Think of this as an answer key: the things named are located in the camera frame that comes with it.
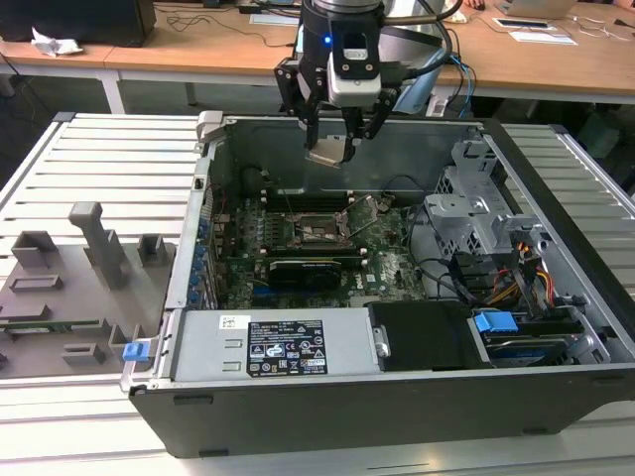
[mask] laptop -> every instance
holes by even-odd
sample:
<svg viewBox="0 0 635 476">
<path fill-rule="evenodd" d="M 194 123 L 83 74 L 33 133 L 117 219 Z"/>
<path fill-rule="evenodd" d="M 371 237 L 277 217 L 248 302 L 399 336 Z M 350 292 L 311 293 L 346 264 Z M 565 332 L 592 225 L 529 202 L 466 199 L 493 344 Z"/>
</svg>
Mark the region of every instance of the laptop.
<svg viewBox="0 0 635 476">
<path fill-rule="evenodd" d="M 556 20 L 567 15 L 577 0 L 504 0 L 497 7 L 513 17 L 549 18 Z"/>
</svg>

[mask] metal workbench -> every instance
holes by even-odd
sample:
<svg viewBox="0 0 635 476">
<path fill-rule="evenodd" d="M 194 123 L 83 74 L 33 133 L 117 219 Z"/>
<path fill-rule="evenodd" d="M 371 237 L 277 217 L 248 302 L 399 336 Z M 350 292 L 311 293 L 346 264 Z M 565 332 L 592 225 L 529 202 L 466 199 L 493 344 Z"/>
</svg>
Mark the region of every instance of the metal workbench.
<svg viewBox="0 0 635 476">
<path fill-rule="evenodd" d="M 10 248 L 22 230 L 48 230 L 57 243 L 82 242 L 65 219 L 76 200 L 101 201 L 104 226 L 117 230 L 122 242 L 162 233 L 178 243 L 196 159 L 195 122 L 78 114 L 52 124 L 0 193 L 0 279 L 13 267 Z M 635 205 L 569 136 L 542 126 L 507 130 L 635 297 Z M 515 185 L 509 187 L 521 207 L 528 206 Z M 635 403 L 604 407 L 554 436 L 177 460 L 136 414 L 118 378 L 0 381 L 0 474 L 635 472 Z"/>
</svg>

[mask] table leg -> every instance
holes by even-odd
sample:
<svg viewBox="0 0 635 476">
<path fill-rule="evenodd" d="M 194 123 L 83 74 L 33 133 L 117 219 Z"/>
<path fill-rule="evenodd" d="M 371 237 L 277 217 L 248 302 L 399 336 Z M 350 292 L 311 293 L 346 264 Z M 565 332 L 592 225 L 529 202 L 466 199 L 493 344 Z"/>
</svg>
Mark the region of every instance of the table leg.
<svg viewBox="0 0 635 476">
<path fill-rule="evenodd" d="M 110 112 L 112 114 L 125 114 L 126 108 L 123 105 L 123 98 L 119 89 L 119 72 L 105 69 L 97 74 L 97 79 L 103 85 Z"/>
<path fill-rule="evenodd" d="M 11 81 L 9 81 L 10 77 L 10 74 L 0 74 L 0 96 L 2 97 L 13 97 L 16 94 Z"/>
<path fill-rule="evenodd" d="M 445 107 L 452 95 L 453 92 L 451 87 L 435 86 L 433 93 L 430 95 L 428 112 L 426 115 L 428 117 L 444 117 Z"/>
<path fill-rule="evenodd" d="M 188 105 L 196 106 L 198 104 L 193 82 L 186 82 L 186 97 L 188 98 Z"/>
</svg>

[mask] sticker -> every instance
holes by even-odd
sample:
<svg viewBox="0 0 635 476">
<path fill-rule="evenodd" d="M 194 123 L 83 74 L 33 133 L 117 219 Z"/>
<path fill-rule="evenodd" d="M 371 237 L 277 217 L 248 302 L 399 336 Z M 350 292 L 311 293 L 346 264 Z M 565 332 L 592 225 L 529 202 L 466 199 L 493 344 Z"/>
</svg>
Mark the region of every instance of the sticker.
<svg viewBox="0 0 635 476">
<path fill-rule="evenodd" d="M 246 329 L 251 321 L 251 315 L 224 314 L 220 317 L 220 330 Z"/>
<path fill-rule="evenodd" d="M 328 373 L 321 320 L 248 322 L 247 326 L 247 373 L 251 377 Z"/>
<path fill-rule="evenodd" d="M 7 329 L 7 332 L 10 334 L 48 334 L 51 330 L 45 327 L 28 327 L 24 329 Z"/>
</svg>

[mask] barcode label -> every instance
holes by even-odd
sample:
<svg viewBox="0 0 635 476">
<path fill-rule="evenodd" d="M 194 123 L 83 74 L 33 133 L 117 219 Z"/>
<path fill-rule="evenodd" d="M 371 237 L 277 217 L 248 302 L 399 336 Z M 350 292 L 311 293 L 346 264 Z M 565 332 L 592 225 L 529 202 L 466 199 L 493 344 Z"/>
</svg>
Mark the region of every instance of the barcode label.
<svg viewBox="0 0 635 476">
<path fill-rule="evenodd" d="M 220 330 L 246 329 L 251 322 L 251 315 L 224 314 L 220 317 Z"/>
</svg>

